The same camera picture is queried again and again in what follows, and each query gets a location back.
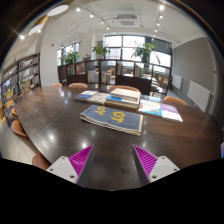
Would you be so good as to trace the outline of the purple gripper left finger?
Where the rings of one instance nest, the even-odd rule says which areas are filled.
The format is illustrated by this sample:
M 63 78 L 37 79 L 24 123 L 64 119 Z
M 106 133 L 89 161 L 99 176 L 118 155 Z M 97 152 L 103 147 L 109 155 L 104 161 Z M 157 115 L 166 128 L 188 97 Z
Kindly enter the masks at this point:
M 74 184 L 85 184 L 94 157 L 93 145 L 90 145 L 70 157 L 61 156 L 47 171 Z

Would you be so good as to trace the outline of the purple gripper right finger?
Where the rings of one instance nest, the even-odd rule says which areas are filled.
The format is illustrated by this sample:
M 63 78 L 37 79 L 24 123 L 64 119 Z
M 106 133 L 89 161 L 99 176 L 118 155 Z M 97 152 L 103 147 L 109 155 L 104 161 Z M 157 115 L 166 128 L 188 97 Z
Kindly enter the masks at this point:
M 141 183 L 152 183 L 179 171 L 179 168 L 166 156 L 159 156 L 133 146 L 133 158 Z

